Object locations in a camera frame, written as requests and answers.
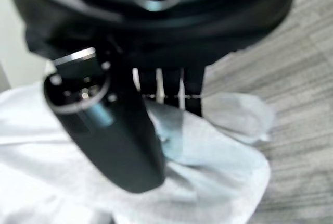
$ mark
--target metal prong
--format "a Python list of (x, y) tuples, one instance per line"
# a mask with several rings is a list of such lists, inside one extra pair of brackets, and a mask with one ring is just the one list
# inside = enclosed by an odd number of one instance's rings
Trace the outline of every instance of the metal prong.
[(64, 56), (62, 58), (56, 59), (53, 61), (53, 64), (55, 66), (59, 66), (62, 64), (66, 64), (70, 61), (75, 61), (75, 60), (87, 60), (90, 58), (96, 57), (96, 50), (95, 48), (87, 48), (78, 52), (75, 52), (73, 54), (70, 54), (68, 56)]

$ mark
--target floor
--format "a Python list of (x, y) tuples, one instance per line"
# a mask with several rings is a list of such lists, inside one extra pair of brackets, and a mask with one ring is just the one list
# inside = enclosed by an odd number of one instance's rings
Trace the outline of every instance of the floor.
[(205, 95), (259, 95), (277, 113), (258, 148), (272, 179), (251, 224), (333, 223), (333, 0), (296, 0), (266, 40), (208, 68)]

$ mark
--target black cylindrical handle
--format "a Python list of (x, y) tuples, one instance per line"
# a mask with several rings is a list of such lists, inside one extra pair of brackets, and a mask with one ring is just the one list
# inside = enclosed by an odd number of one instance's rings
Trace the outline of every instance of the black cylindrical handle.
[(62, 92), (48, 77), (44, 93), (73, 141), (114, 184), (143, 193), (164, 182), (161, 143), (138, 92), (117, 94), (106, 79), (93, 97), (57, 105)]

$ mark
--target white cloth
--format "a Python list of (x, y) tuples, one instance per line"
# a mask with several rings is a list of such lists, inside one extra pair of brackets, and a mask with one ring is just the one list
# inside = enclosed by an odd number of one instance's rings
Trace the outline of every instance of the white cloth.
[(167, 179), (135, 195), (108, 181), (70, 140), (40, 84), (4, 92), (0, 223), (105, 224), (105, 215), (115, 214), (138, 224), (245, 224), (267, 187), (270, 167), (260, 152), (235, 139), (253, 142), (266, 134), (274, 114), (248, 95), (221, 94), (207, 102), (208, 109), (216, 105), (204, 113), (209, 120), (225, 118), (214, 123), (219, 131), (190, 113), (147, 103), (166, 140)]

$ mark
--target crumpled white fabric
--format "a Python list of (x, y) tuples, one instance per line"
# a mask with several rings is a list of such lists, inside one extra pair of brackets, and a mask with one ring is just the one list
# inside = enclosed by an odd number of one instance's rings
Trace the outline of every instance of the crumpled white fabric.
[(203, 105), (211, 123), (147, 102), (165, 140), (167, 179), (136, 195), (113, 185), (76, 147), (47, 108), (40, 84), (4, 92), (0, 223), (109, 224), (115, 215), (138, 224), (245, 224), (270, 167), (260, 152), (236, 140), (252, 143), (266, 135), (274, 114), (249, 95), (222, 93)]

